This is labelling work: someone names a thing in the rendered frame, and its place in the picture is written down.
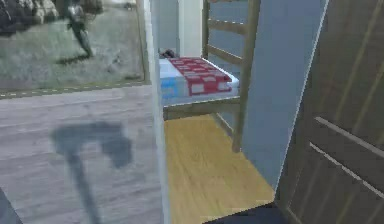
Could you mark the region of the red white checked blanket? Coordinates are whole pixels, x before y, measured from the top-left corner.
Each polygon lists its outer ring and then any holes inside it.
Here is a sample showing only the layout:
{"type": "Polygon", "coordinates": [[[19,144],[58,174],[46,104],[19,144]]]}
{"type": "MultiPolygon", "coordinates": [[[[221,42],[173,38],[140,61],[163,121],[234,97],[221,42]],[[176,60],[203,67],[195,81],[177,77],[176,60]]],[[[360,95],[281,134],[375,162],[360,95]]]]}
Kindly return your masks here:
{"type": "Polygon", "coordinates": [[[169,58],[187,82],[190,96],[230,92],[230,76],[203,58],[169,58]]]}

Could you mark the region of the wooden bunk bed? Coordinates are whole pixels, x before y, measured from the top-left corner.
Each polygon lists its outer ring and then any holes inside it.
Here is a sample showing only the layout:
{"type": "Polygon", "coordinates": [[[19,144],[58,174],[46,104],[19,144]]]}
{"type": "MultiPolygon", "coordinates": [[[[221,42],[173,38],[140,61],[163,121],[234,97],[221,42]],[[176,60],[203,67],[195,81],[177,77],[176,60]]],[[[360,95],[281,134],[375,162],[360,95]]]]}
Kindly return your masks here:
{"type": "Polygon", "coordinates": [[[231,129],[232,150],[239,152],[242,137],[249,87],[252,75],[254,48],[258,31],[261,0],[203,0],[202,7],[202,54],[203,58],[232,79],[230,92],[190,96],[187,82],[181,73],[159,55],[161,105],[163,119],[173,120],[208,114],[231,113],[234,125],[231,129]],[[247,20],[244,23],[212,19],[210,8],[221,2],[247,3],[247,20]],[[227,52],[209,43],[210,31],[219,30],[240,34],[244,37],[243,52],[240,56],[227,52]]]}

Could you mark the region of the framed grey landscape picture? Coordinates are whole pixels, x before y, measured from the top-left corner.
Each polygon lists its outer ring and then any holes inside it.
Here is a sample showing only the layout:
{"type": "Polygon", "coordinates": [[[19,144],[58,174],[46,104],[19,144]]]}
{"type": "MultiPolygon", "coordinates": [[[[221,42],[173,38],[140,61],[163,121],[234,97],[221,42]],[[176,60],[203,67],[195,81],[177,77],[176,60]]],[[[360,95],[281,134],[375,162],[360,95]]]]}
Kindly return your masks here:
{"type": "Polygon", "coordinates": [[[0,100],[149,81],[141,0],[0,0],[0,100]]]}

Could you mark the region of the brown wooden room door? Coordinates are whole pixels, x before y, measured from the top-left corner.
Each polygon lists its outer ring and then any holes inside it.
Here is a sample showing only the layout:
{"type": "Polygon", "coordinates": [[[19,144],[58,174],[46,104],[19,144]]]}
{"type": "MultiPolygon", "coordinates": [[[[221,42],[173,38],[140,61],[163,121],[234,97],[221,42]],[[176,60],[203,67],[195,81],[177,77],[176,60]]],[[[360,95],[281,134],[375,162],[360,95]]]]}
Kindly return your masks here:
{"type": "Polygon", "coordinates": [[[384,0],[326,0],[275,203],[287,224],[384,224],[384,0]]]}

